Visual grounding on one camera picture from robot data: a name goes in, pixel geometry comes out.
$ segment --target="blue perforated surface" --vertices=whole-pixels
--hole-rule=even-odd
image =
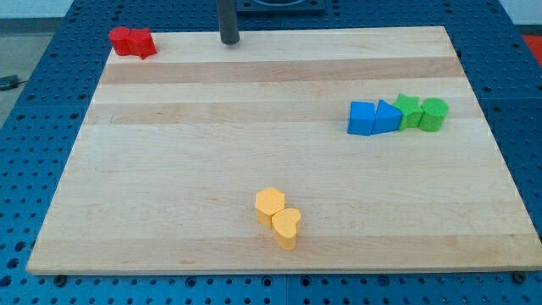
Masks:
[[[240,16],[242,30],[444,25],[542,233],[542,80],[497,0],[328,0],[325,14]],[[542,303],[542,273],[52,277],[25,272],[117,25],[215,31],[213,1],[75,0],[0,130],[0,304]]]

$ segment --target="yellow heart-shaped block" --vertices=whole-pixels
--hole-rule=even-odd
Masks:
[[[299,224],[301,223],[301,212],[297,208],[287,208],[272,218],[274,239],[279,246],[285,250],[296,247]]]
[[[274,187],[269,187],[256,194],[256,219],[271,229],[271,218],[285,209],[285,194]]]

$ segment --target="wood grain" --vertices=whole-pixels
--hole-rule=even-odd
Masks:
[[[542,267],[443,28],[245,32],[236,47],[217,33],[153,35],[154,57],[110,55],[30,272]],[[393,102],[399,92],[445,99],[442,130],[346,134],[351,100]],[[255,219],[256,192],[270,186],[303,215],[292,251]]]

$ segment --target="black metal pole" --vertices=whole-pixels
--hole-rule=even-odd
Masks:
[[[222,43],[236,44],[239,41],[239,28],[237,27],[235,0],[217,0],[217,15]]]

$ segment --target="blue block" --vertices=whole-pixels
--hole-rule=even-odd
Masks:
[[[397,131],[403,114],[384,100],[379,101],[374,118],[373,135]]]
[[[374,104],[353,101],[350,104],[348,133],[351,135],[370,136],[374,124]]]

